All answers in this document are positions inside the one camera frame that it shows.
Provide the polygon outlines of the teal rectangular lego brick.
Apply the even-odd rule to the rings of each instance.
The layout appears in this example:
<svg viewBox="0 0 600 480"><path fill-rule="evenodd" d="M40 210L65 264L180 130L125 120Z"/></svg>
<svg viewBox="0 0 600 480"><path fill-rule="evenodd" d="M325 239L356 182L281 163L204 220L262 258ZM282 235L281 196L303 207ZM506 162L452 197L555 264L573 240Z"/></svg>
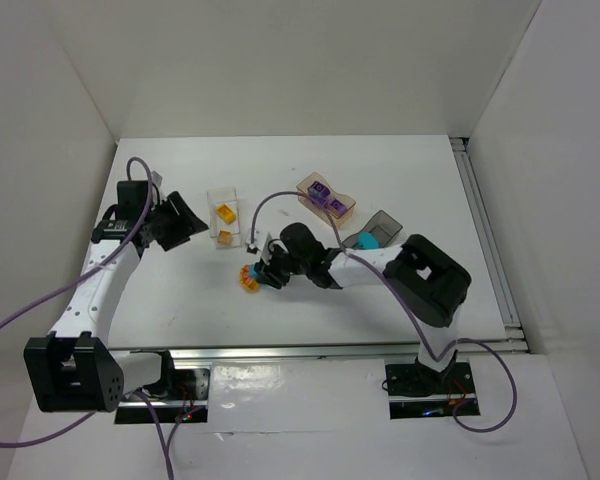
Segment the teal rectangular lego brick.
<svg viewBox="0 0 600 480"><path fill-rule="evenodd" d="M251 264L249 266L249 277L256 283L259 283L259 274L256 270L256 264Z"/></svg>

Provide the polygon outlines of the yellow lego brick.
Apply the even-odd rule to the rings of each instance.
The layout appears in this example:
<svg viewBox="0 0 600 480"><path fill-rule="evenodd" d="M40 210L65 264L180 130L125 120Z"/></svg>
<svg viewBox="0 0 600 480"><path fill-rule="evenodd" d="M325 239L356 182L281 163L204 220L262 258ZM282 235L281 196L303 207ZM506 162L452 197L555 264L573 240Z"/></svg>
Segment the yellow lego brick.
<svg viewBox="0 0 600 480"><path fill-rule="evenodd" d="M220 204L215 208L216 214L227 225L232 224L236 220L236 213L227 204Z"/></svg>

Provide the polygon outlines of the purple half-round lego brick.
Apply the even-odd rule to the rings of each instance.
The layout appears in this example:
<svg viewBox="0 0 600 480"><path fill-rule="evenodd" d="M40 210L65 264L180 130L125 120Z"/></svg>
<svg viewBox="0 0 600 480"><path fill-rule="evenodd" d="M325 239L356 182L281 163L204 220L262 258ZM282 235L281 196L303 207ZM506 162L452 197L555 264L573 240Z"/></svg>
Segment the purple half-round lego brick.
<svg viewBox="0 0 600 480"><path fill-rule="evenodd" d="M337 198L333 198L327 205L327 209L329 212L337 218L342 217L348 211L348 207L346 204L342 203Z"/></svg>

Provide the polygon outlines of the purple round flower lego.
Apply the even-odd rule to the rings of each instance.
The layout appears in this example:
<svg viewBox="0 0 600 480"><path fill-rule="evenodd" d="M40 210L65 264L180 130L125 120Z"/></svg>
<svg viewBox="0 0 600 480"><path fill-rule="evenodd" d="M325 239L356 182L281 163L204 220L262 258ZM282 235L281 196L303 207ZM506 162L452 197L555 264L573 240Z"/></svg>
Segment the purple round flower lego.
<svg viewBox="0 0 600 480"><path fill-rule="evenodd" d="M331 195L331 191L330 191L329 187L326 184L323 184L320 181L314 181L307 188L307 194L309 195L309 197L311 197L311 196L322 196L322 197L329 198L329 196Z"/></svg>

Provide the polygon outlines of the teal rounded lego brick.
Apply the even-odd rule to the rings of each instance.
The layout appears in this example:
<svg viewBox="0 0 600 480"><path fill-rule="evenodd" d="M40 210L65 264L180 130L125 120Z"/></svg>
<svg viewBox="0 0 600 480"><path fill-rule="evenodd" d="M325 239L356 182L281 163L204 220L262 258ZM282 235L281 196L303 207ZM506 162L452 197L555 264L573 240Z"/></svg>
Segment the teal rounded lego brick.
<svg viewBox="0 0 600 480"><path fill-rule="evenodd" d="M360 232L355 244L355 249L372 250L378 249L380 244L378 240L370 232Z"/></svg>

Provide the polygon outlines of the dark grey translucent container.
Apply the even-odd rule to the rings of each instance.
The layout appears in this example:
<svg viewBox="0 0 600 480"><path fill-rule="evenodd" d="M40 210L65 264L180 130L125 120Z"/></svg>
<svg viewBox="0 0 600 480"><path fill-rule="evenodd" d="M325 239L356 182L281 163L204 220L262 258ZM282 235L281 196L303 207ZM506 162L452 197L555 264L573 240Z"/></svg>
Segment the dark grey translucent container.
<svg viewBox="0 0 600 480"><path fill-rule="evenodd" d="M347 249L355 249L355 244L360 232L370 232L379 242L380 248L386 248L402 231L403 225L384 210L378 210L367 223L356 233L343 241Z"/></svg>

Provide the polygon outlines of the purple rounded lego brick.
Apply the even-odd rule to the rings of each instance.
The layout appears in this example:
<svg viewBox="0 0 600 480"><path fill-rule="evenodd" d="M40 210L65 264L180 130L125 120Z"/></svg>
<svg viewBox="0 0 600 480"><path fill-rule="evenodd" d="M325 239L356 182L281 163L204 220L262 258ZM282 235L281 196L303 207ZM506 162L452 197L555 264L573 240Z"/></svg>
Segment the purple rounded lego brick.
<svg viewBox="0 0 600 480"><path fill-rule="evenodd" d="M328 204L328 198L322 196L311 196L311 202L319 208L324 208Z"/></svg>

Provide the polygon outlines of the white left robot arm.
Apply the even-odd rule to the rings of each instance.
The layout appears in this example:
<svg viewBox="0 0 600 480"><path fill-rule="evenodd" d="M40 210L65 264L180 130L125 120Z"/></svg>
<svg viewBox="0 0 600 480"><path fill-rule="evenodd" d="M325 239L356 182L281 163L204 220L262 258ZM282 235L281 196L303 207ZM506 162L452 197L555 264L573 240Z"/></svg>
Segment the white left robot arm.
<svg viewBox="0 0 600 480"><path fill-rule="evenodd" d="M125 287L151 244L168 252L208 230L177 191L163 196L141 180L117 185L117 201L92 231L87 270L64 313L44 337L28 340L23 357L43 412L112 412L143 390L164 398L175 388L165 350L108 348Z"/></svg>

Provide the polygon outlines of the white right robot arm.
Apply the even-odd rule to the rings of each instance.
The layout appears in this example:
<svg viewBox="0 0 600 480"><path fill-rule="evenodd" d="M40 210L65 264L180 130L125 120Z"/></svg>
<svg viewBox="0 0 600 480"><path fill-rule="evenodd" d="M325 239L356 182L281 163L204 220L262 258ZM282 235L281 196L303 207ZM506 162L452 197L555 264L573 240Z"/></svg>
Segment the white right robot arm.
<svg viewBox="0 0 600 480"><path fill-rule="evenodd" d="M326 248L304 224L285 227L278 240L255 230L247 251L258 256L254 280L275 289L304 276L325 290L382 284L407 313L420 338L417 362L442 375L457 357L456 317L472 278L426 237L413 234L400 246L356 250Z"/></svg>

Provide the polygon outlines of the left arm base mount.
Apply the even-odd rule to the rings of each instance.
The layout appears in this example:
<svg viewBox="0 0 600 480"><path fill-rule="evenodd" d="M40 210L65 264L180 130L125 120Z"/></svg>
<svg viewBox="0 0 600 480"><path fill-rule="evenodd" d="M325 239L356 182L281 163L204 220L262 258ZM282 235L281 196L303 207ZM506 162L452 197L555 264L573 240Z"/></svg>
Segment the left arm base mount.
<svg viewBox="0 0 600 480"><path fill-rule="evenodd" d="M194 366L173 369L169 385L143 387L142 393L151 403L161 424L206 423L211 368ZM115 412L117 425L147 425L154 422L149 407L137 396L127 396Z"/></svg>

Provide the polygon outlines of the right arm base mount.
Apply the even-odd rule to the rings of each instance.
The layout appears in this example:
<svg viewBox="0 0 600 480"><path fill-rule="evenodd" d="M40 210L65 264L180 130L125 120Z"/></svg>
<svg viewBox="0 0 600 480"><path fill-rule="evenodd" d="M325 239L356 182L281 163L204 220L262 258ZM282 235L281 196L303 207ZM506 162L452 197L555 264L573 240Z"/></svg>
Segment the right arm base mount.
<svg viewBox="0 0 600 480"><path fill-rule="evenodd" d="M391 420L479 416L480 407L468 362L456 363L444 380L427 379L414 363L385 365L382 390Z"/></svg>

